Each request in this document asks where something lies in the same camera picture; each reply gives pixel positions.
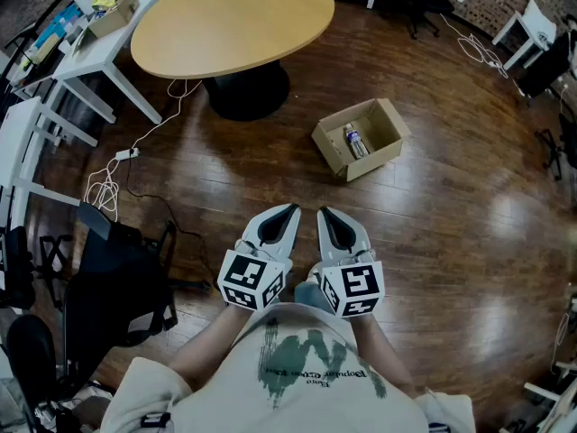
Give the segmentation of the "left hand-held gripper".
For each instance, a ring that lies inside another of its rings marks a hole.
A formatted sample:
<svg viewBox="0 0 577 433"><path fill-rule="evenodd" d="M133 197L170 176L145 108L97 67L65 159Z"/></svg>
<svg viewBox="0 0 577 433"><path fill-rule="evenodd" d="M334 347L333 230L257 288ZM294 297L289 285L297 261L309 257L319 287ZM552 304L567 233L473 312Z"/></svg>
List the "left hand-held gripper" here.
<svg viewBox="0 0 577 433"><path fill-rule="evenodd" d="M243 241L226 251L217 277L227 304L265 310L277 299L292 268L300 217L299 205L284 204L251 219Z"/></svg>

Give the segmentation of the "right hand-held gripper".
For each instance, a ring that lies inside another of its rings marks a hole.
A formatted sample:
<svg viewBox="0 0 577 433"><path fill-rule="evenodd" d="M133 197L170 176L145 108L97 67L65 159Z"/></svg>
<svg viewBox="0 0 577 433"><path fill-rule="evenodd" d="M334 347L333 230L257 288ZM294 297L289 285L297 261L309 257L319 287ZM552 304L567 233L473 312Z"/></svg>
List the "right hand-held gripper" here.
<svg viewBox="0 0 577 433"><path fill-rule="evenodd" d="M320 289L340 318L374 312L385 296L381 262L375 259L362 224L344 212L321 207L316 214L318 249L322 260L339 260L320 270ZM357 253L344 258L346 253Z"/></svg>

